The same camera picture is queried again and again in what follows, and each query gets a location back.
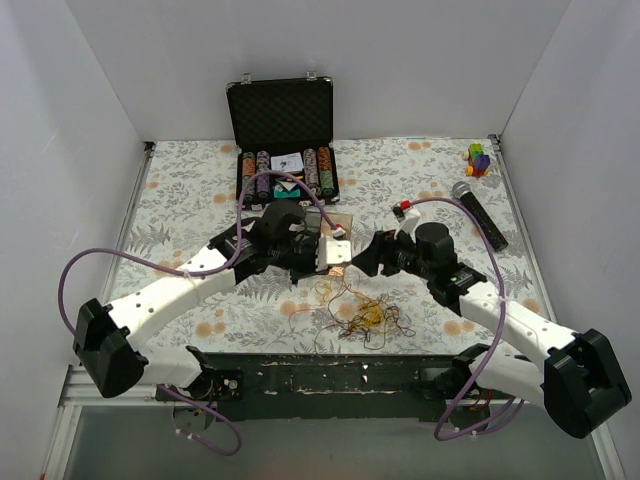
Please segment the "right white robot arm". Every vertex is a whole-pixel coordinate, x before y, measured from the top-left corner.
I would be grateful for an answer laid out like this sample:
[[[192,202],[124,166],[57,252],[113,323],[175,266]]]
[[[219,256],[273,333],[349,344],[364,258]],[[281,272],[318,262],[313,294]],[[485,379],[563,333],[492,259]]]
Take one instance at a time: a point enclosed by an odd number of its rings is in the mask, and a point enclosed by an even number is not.
[[[459,261],[448,229],[424,223],[414,234],[378,231],[352,260],[369,277],[400,272],[427,283],[433,299],[459,317],[483,326],[518,351],[502,356],[476,344],[457,355],[434,388],[475,397],[502,392],[543,407],[555,424],[584,438],[632,400],[608,338],[557,325],[505,299],[481,273]]]

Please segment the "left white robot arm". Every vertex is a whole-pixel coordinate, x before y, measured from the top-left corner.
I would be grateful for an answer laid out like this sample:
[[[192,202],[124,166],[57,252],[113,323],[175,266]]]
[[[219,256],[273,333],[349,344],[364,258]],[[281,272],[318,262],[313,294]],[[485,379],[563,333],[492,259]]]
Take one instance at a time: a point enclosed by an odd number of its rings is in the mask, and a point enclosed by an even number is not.
[[[151,383],[203,399],[213,386],[213,369],[204,354],[190,346],[152,349],[149,340],[206,298],[270,266],[288,271],[297,282],[327,273],[348,254],[341,228],[325,234],[313,213],[277,200],[261,216],[242,219],[212,238],[176,274],[106,305],[87,301],[79,309],[74,351],[105,398]]]

